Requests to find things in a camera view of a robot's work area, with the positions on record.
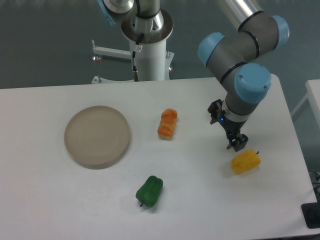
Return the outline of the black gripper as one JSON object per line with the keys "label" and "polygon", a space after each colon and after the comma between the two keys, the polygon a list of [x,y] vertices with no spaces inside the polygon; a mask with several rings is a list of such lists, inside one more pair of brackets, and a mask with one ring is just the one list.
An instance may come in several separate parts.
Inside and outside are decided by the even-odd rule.
{"label": "black gripper", "polygon": [[220,109],[218,112],[218,122],[226,132],[228,139],[227,150],[234,148],[236,152],[245,148],[249,138],[241,133],[241,128],[247,120],[231,120],[231,116],[227,116],[227,112],[224,109]]}

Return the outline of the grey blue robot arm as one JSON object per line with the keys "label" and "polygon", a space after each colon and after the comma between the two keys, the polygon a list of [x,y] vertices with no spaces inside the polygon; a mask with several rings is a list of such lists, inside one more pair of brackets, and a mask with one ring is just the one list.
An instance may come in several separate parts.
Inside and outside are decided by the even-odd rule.
{"label": "grey blue robot arm", "polygon": [[[103,55],[128,57],[136,82],[168,79],[171,61],[166,46],[174,24],[160,1],[100,0],[97,4],[109,24],[120,23],[130,48],[110,49]],[[225,130],[227,147],[239,151],[248,142],[241,128],[272,82],[268,69],[254,60],[285,44],[290,29],[284,18],[267,15],[254,0],[220,0],[218,4],[237,34],[231,38],[219,32],[209,34],[200,42],[197,55],[226,90],[225,99],[208,107],[211,123],[219,123]]]}

